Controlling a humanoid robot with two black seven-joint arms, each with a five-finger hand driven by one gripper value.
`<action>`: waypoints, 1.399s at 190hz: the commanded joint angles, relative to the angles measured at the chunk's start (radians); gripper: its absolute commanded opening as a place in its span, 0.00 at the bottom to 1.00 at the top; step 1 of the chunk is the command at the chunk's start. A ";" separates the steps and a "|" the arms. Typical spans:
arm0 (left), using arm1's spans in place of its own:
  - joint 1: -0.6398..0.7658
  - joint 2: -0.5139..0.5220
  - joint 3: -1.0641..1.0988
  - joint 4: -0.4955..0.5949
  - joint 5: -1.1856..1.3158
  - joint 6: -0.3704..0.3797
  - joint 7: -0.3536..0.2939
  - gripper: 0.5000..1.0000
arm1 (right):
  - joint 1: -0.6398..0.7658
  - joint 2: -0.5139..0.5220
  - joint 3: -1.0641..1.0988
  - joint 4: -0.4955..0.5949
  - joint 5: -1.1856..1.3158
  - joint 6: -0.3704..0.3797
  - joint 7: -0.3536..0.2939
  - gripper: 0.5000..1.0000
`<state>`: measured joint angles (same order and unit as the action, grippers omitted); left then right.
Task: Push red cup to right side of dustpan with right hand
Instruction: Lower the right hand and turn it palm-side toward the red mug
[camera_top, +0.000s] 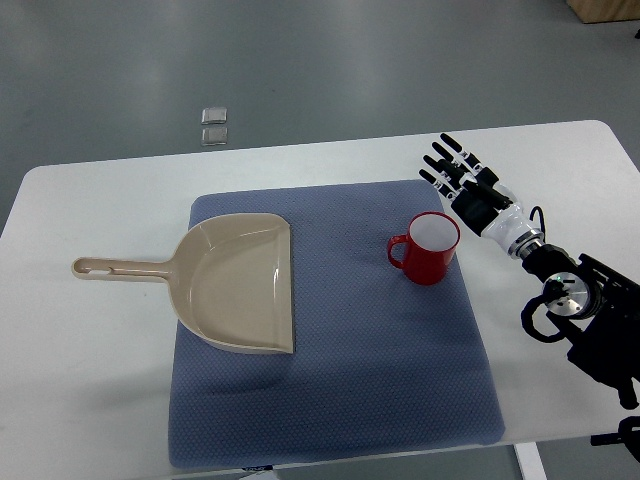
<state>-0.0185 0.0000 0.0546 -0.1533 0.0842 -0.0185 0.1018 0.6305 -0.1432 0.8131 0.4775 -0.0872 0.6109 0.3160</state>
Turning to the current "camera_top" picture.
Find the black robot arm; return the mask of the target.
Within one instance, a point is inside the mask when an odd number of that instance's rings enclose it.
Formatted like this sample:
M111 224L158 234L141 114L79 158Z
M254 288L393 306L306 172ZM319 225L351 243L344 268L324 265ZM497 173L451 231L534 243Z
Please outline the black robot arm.
M567 359L618 394L633 414L615 433L594 435L593 446L623 444L639 457L639 285L611 267L534 237L520 250L524 270L542 283L521 311L524 331L541 343L570 343Z

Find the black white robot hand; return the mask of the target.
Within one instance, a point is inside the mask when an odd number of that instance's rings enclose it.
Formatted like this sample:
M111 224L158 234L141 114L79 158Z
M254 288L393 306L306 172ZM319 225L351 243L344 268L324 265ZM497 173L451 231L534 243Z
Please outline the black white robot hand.
M419 171L469 230L495 241L510 257L524 259L545 243L542 225L525 215L516 195L474 153L442 133L432 143L436 158L423 157Z

